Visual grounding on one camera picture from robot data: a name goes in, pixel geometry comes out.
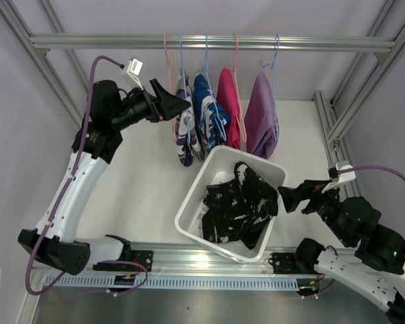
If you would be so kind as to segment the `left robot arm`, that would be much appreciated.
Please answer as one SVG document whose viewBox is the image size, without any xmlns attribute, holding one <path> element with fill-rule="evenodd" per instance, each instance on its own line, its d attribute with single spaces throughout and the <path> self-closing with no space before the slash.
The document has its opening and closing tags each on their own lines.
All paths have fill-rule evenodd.
<svg viewBox="0 0 405 324">
<path fill-rule="evenodd" d="M 90 117 L 77 132 L 72 153 L 53 202 L 34 229 L 23 229 L 18 243 L 29 253 L 29 263 L 39 262 L 70 275 L 86 266 L 100 270 L 127 269 L 132 262 L 130 241 L 114 235 L 78 240 L 76 230 L 92 191 L 123 141 L 121 131 L 146 119 L 169 121 L 190 103 L 166 91 L 153 79 L 154 90 L 133 88 L 120 96 L 117 84 L 101 80 L 92 86 Z"/>
</svg>

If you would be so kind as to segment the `front aluminium rail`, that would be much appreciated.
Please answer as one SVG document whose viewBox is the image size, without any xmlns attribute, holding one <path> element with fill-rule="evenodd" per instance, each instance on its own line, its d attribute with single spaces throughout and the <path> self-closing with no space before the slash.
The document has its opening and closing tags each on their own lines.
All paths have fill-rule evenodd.
<svg viewBox="0 0 405 324">
<path fill-rule="evenodd" d="M 295 249 L 268 247 L 253 263 L 237 263 L 195 244 L 135 243 L 135 250 L 154 252 L 152 275 L 262 277 L 272 275 L 268 259 L 274 252 L 294 252 Z"/>
</svg>

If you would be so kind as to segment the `white plastic basket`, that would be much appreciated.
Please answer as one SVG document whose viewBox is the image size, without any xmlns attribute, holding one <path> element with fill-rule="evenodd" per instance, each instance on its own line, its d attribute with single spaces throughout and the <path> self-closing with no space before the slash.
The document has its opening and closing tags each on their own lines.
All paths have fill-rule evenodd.
<svg viewBox="0 0 405 324">
<path fill-rule="evenodd" d="M 284 185 L 288 180 L 287 170 L 279 164 L 228 146 L 216 146 L 203 163 L 175 216 L 175 227 L 179 233 L 211 252 L 237 263 L 253 263 L 263 257 L 275 219 L 262 228 L 253 249 L 248 249 L 242 242 L 216 244 L 203 238 L 201 221 L 206 210 L 203 198 L 207 186 L 231 180 L 237 162 L 245 162 L 274 188 Z"/>
</svg>

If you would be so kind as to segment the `aluminium hanging rail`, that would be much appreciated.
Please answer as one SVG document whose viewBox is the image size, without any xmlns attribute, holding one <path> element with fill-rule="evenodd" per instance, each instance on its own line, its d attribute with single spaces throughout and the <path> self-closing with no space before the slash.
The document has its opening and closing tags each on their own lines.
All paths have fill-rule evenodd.
<svg viewBox="0 0 405 324">
<path fill-rule="evenodd" d="M 395 46 L 390 38 L 234 36 L 179 34 L 70 34 L 41 33 L 28 37 L 36 49 L 192 49 L 270 51 L 329 51 L 388 53 Z"/>
</svg>

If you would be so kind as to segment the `magenta trousers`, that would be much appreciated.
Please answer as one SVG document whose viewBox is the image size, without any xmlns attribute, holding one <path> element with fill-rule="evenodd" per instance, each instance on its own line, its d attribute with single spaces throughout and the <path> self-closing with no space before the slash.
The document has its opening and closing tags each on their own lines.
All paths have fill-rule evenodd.
<svg viewBox="0 0 405 324">
<path fill-rule="evenodd" d="M 241 109 L 232 71 L 227 67 L 223 68 L 220 73 L 216 99 L 230 117 L 229 124 L 226 128 L 226 145 L 232 147 L 233 149 L 240 150 L 242 143 L 242 136 L 240 132 Z"/>
</svg>

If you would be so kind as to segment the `lilac purple trousers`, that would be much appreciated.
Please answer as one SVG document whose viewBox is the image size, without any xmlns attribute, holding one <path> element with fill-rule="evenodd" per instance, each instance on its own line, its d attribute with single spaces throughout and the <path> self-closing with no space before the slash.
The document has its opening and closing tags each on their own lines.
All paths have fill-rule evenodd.
<svg viewBox="0 0 405 324">
<path fill-rule="evenodd" d="M 277 146 L 277 122 L 271 85 L 266 75 L 259 72 L 255 78 L 244 117 L 247 135 L 246 151 L 268 159 Z"/>
</svg>

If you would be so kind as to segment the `purple camouflage trousers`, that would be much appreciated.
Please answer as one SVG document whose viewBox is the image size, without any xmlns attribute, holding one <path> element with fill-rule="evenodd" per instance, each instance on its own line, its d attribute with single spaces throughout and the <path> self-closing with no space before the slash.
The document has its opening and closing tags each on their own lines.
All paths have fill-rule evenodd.
<svg viewBox="0 0 405 324">
<path fill-rule="evenodd" d="M 205 158 L 205 152 L 196 128 L 196 118 L 192 100 L 192 89 L 187 73 L 180 73 L 175 95 L 190 103 L 187 110 L 175 118 L 175 150 L 180 163 L 190 167 L 196 157 L 200 161 Z"/>
</svg>

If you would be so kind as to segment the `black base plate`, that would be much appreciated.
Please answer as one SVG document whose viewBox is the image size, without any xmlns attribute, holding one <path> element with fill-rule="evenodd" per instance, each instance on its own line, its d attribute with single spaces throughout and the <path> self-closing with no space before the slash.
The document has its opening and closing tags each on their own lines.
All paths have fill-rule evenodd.
<svg viewBox="0 0 405 324">
<path fill-rule="evenodd" d="M 293 252 L 273 252 L 268 263 L 272 266 L 274 274 L 300 274 Z"/>
<path fill-rule="evenodd" d="M 94 271 L 131 271 L 142 272 L 136 264 L 143 266 L 151 272 L 154 252 L 152 250 L 130 250 L 124 252 L 117 261 L 97 263 L 92 267 Z"/>
</svg>

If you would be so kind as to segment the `left aluminium frame post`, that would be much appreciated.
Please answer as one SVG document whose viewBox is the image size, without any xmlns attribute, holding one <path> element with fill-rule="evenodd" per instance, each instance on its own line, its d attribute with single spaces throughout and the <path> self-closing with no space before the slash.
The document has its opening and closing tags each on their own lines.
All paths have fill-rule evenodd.
<svg viewBox="0 0 405 324">
<path fill-rule="evenodd" d="M 13 1 L 0 1 L 0 18 L 19 42 L 23 52 L 30 58 L 72 121 L 80 127 L 83 115 L 79 112 L 77 104 L 63 80 L 47 58 L 48 50 L 36 49 L 30 41 L 31 30 L 13 4 Z"/>
</svg>

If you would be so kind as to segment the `blue white patterned trousers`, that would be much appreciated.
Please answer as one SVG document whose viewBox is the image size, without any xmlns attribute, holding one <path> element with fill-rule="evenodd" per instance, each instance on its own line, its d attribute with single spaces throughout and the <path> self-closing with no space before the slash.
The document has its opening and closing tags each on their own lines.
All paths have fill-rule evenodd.
<svg viewBox="0 0 405 324">
<path fill-rule="evenodd" d="M 198 134 L 205 150 L 210 153 L 216 146 L 226 144 L 230 115 L 217 102 L 202 74 L 197 74 L 194 79 L 193 101 Z"/>
</svg>

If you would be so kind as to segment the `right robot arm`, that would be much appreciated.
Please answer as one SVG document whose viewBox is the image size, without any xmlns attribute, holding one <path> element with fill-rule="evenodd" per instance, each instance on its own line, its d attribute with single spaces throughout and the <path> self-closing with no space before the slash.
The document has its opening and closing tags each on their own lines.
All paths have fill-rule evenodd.
<svg viewBox="0 0 405 324">
<path fill-rule="evenodd" d="M 278 192 L 286 212 L 316 213 L 322 222 L 354 256 L 375 271 L 372 276 L 349 265 L 334 251 L 311 238 L 305 238 L 294 253 L 294 266 L 302 273 L 328 275 L 378 306 L 390 323 L 405 323 L 405 239 L 381 225 L 381 214 L 362 196 L 340 199 L 328 183 L 306 180 L 296 188 L 280 186 Z"/>
</svg>

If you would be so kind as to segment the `black white patterned trousers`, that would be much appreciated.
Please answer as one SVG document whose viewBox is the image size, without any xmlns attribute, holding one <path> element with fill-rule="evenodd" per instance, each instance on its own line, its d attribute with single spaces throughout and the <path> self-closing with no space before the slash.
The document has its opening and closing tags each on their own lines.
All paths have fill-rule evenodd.
<svg viewBox="0 0 405 324">
<path fill-rule="evenodd" d="M 216 244 L 241 241 L 249 250 L 279 211 L 277 190 L 242 161 L 234 165 L 232 180 L 207 186 L 203 203 L 208 207 L 203 238 Z"/>
</svg>

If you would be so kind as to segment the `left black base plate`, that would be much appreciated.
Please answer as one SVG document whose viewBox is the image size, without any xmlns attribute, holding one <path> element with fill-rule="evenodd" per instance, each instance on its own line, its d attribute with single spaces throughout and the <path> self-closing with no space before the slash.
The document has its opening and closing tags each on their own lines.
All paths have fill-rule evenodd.
<svg viewBox="0 0 405 324">
<path fill-rule="evenodd" d="M 124 252 L 117 261 L 97 263 L 92 267 L 94 271 L 131 271 L 142 272 L 136 264 L 143 266 L 151 272 L 154 252 L 152 250 L 130 250 Z"/>
</svg>

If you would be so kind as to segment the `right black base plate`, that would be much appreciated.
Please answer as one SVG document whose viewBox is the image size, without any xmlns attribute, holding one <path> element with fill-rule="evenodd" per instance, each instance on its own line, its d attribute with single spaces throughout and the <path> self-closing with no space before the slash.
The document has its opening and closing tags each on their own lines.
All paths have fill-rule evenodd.
<svg viewBox="0 0 405 324">
<path fill-rule="evenodd" d="M 272 266 L 274 274 L 300 274 L 293 252 L 273 252 L 268 263 Z"/>
</svg>

